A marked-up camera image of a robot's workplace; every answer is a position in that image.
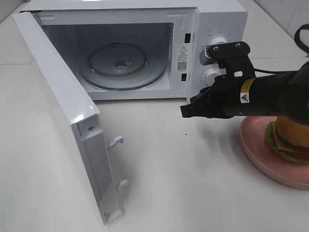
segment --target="screw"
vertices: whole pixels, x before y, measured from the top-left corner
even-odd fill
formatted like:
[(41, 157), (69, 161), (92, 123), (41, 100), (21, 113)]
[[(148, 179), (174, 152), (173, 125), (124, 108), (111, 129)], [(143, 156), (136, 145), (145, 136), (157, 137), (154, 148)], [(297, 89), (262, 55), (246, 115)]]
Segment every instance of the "screw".
[(95, 127), (89, 127), (89, 128), (87, 129), (88, 132), (92, 132), (92, 131), (94, 131), (94, 130), (95, 130)]
[(117, 61), (115, 66), (119, 69), (124, 69), (127, 65), (130, 65), (131, 62), (125, 62), (124, 60)]

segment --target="black cable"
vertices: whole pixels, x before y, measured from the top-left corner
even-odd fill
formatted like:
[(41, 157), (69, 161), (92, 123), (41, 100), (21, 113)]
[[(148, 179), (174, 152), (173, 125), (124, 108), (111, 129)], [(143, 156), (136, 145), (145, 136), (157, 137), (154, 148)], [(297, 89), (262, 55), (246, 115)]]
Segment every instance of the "black cable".
[[(302, 25), (295, 33), (295, 43), (296, 45), (303, 50), (304, 52), (309, 53), (309, 47), (306, 46), (301, 40), (300, 40), (300, 31), (301, 30), (309, 30), (309, 24), (304, 24)], [(285, 73), (287, 71), (268, 71), (268, 70), (262, 70), (262, 69), (254, 69), (254, 71), (256, 72), (260, 72), (260, 73), (269, 73), (269, 74), (278, 74), (278, 73)]]
[(309, 24), (304, 24), (302, 25), (295, 33), (295, 36), (294, 36), (294, 40), (295, 40), (295, 43), (296, 45), (301, 49), (303, 50), (304, 52), (307, 52), (309, 53), (309, 47), (306, 46), (301, 40), (300, 40), (300, 31), (301, 30), (309, 30)]
[(269, 73), (269, 74), (278, 74), (278, 73), (286, 73), (287, 71), (268, 71), (268, 70), (263, 70), (263, 69), (254, 69), (256, 72), (260, 73)]

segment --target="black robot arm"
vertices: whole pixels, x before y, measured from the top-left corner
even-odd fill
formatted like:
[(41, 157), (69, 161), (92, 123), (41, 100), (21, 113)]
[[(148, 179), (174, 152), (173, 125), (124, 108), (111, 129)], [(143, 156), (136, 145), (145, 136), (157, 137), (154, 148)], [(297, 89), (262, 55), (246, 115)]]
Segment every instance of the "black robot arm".
[[(303, 25), (295, 34), (296, 44), (309, 51), (300, 38)], [(231, 118), (233, 116), (288, 116), (309, 125), (309, 62), (298, 71), (255, 77), (255, 70), (244, 42), (207, 47), (203, 60), (214, 59), (226, 74), (217, 76), (211, 87), (204, 88), (181, 106), (183, 117)]]

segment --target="warning label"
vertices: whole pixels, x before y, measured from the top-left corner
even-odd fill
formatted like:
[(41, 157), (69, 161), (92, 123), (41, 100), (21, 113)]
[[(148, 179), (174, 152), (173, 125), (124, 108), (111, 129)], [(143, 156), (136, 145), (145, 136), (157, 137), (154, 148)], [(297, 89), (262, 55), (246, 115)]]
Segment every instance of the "warning label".
[(240, 93), (240, 103), (249, 103), (249, 93)]
[(185, 49), (185, 46), (183, 46), (181, 49), (180, 49), (181, 52), (186, 52), (187, 49)]
[(177, 62), (175, 69), (186, 72), (188, 69), (190, 45), (179, 44), (177, 48)]
[(255, 79), (256, 77), (250, 78), (242, 84), (242, 87), (240, 90), (240, 103), (250, 103), (250, 99), (249, 99), (250, 86)]

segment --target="yellow warning label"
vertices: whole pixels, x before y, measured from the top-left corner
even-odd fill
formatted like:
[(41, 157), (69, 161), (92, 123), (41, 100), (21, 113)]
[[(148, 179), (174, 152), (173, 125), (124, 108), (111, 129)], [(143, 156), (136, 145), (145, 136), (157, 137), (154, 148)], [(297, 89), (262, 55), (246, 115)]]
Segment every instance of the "yellow warning label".
[(250, 86), (252, 84), (252, 82), (256, 79), (256, 77), (253, 78), (249, 78), (248, 80), (245, 81), (245, 83), (242, 84), (241, 93), (249, 93), (250, 90)]

